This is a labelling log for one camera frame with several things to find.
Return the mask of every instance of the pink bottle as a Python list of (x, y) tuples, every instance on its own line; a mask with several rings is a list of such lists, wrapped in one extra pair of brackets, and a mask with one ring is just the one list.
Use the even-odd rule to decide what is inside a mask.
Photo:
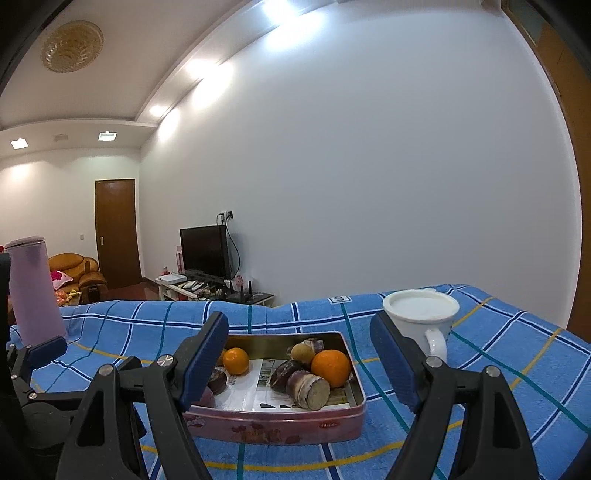
[(10, 255), (10, 299), (23, 345), (38, 345), (66, 328), (51, 282), (47, 247), (42, 236), (30, 236), (6, 245)]

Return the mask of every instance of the pillow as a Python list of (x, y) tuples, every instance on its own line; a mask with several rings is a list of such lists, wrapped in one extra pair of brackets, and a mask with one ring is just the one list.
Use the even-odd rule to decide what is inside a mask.
[(60, 272), (59, 270), (54, 270), (51, 272), (51, 281), (53, 282), (54, 290), (59, 290), (66, 283), (72, 280), (74, 279), (71, 276), (66, 275), (64, 272)]

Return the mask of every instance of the red label on tin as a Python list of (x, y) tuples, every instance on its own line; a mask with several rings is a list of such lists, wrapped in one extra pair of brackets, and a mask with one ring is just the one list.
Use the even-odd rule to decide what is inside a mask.
[(328, 422), (323, 422), (320, 425), (318, 425), (321, 429), (332, 429), (334, 427), (338, 427), (340, 425), (339, 422), (337, 421), (332, 421), (330, 423)]

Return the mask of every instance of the silver bolt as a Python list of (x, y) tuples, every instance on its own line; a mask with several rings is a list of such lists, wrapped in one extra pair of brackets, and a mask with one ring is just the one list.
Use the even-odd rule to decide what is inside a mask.
[(501, 371), (494, 365), (489, 365), (486, 367), (486, 374), (489, 377), (498, 377), (501, 374)]
[(110, 375), (112, 371), (113, 371), (113, 365), (104, 364), (102, 367), (99, 368), (99, 375), (106, 377), (107, 375)]
[(431, 368), (439, 368), (443, 365), (443, 361), (438, 356), (428, 356), (427, 365)]
[(172, 365), (174, 361), (174, 357), (172, 355), (163, 355), (156, 360), (156, 363), (161, 367), (167, 367)]

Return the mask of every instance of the television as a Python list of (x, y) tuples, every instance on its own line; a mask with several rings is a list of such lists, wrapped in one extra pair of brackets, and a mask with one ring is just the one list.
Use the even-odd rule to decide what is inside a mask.
[(181, 247), (187, 276), (197, 270), (214, 277), (231, 277), (226, 225), (183, 228)]

